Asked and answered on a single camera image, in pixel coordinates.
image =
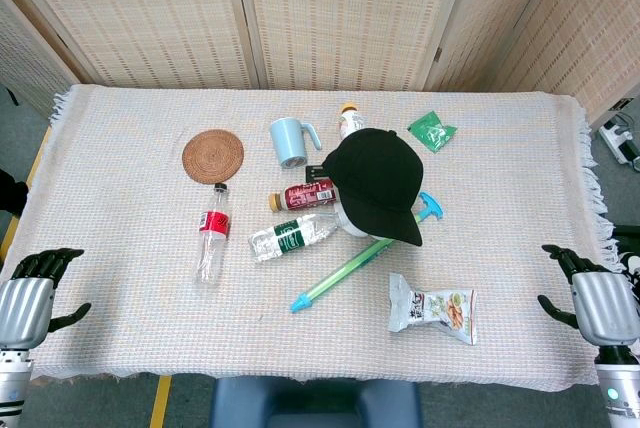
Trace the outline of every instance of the yellow tape line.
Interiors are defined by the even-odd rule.
[[[158,380],[156,401],[153,403],[153,412],[151,413],[151,423],[149,423],[149,428],[162,428],[162,426],[164,425],[164,414],[167,411],[167,402],[169,401],[170,388],[171,377],[161,376]]]
[[[42,142],[40,143],[40,149],[38,150],[38,154],[36,155],[36,159],[33,160],[33,165],[31,165],[31,171],[29,172],[29,176],[27,177],[27,185],[31,188],[31,182],[33,181],[33,177],[38,170],[38,166],[40,166],[40,160],[42,159],[42,153],[44,152],[44,147],[47,144],[47,140],[49,139],[49,135],[51,134],[51,127],[47,128],[47,132],[44,134],[42,138]],[[18,218],[15,216],[11,218],[9,222],[9,227],[7,228],[7,233],[4,235],[2,240],[2,245],[0,246],[0,259],[4,262],[7,259],[7,252],[9,251],[9,247],[11,243],[13,243],[13,237],[16,236],[16,230],[18,229]]]

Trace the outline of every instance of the gray floor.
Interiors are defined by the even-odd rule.
[[[629,111],[640,126],[640,103]],[[46,121],[27,106],[14,107],[0,89],[0,168],[24,180],[46,130]],[[602,140],[593,142],[608,218],[640,224],[640,174],[618,165]],[[0,215],[0,234],[8,217]],[[147,426],[158,377],[83,379],[32,386],[23,428],[41,426]],[[214,381],[202,375],[173,378],[166,427],[205,427]],[[543,393],[501,385],[421,385],[425,426],[436,427],[607,427],[600,394],[593,386]]]
[[[16,181],[26,181],[45,131],[47,120],[23,103],[15,106],[0,85],[0,169]],[[9,213],[0,211],[0,240],[10,220]]]

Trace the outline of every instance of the green label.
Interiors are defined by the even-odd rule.
[[[276,232],[282,253],[304,246],[304,239],[302,238],[302,232],[300,231],[300,225],[298,225],[297,220],[287,221],[281,225],[274,226],[273,231]]]

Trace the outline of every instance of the snack bag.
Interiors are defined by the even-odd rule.
[[[413,136],[418,138],[424,146],[436,153],[448,142],[457,128],[455,126],[445,126],[440,122],[440,118],[435,111],[427,113],[417,121],[411,123],[408,130]]]
[[[389,298],[389,331],[433,323],[464,343],[476,344],[475,290],[413,291],[404,276],[390,273]]]

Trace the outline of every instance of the light blue mug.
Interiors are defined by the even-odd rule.
[[[307,151],[304,148],[303,130],[311,136],[311,141],[316,150],[322,149],[322,143],[313,126],[309,123],[300,123],[293,117],[280,118],[271,123],[271,139],[276,149],[278,162],[283,168],[295,168],[307,163]]]

